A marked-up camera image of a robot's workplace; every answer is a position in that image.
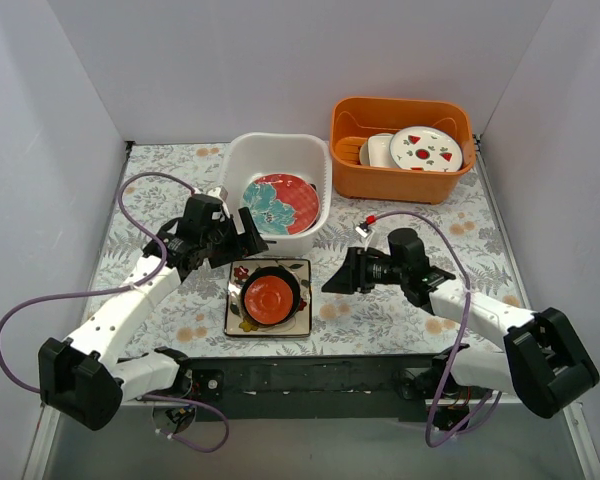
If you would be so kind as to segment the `red rimmed round plate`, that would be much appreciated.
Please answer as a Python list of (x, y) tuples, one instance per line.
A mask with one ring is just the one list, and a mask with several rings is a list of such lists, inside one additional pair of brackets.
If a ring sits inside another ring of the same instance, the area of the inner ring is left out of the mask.
[(249, 209), (261, 235), (274, 236), (305, 232), (321, 211), (314, 185), (286, 173), (255, 178), (246, 187), (240, 206)]

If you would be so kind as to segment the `orange red small saucer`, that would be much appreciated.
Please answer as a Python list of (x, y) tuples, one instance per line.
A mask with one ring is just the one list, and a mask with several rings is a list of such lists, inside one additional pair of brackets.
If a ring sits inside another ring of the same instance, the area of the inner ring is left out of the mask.
[(258, 323), (284, 321), (294, 305), (293, 291), (282, 278), (267, 275), (254, 280), (243, 295), (247, 313)]

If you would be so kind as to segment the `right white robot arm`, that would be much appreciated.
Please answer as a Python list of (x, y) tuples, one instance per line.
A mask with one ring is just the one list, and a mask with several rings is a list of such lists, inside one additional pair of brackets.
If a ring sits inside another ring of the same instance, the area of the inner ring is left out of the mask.
[(550, 418), (600, 381), (600, 374), (567, 316), (513, 307), (472, 293), (453, 274), (433, 266), (415, 230), (388, 236), (389, 251), (351, 247), (323, 285), (325, 293), (368, 293), (397, 285), (410, 304), (436, 317), (465, 324), (497, 346), (495, 352), (462, 346), (436, 358), (434, 389), (455, 397), (467, 386), (516, 396), (532, 413)]

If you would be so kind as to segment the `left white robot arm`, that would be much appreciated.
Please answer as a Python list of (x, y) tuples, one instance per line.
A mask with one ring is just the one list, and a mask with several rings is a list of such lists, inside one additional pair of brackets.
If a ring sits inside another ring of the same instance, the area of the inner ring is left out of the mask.
[(120, 405), (163, 392), (185, 398), (193, 386), (184, 354), (160, 347), (139, 358), (121, 355), (150, 313), (203, 263), (212, 268), (268, 248), (248, 208), (229, 214), (214, 196), (194, 194), (182, 216), (153, 234), (119, 292), (65, 339), (39, 349), (40, 397), (44, 404), (96, 431)]

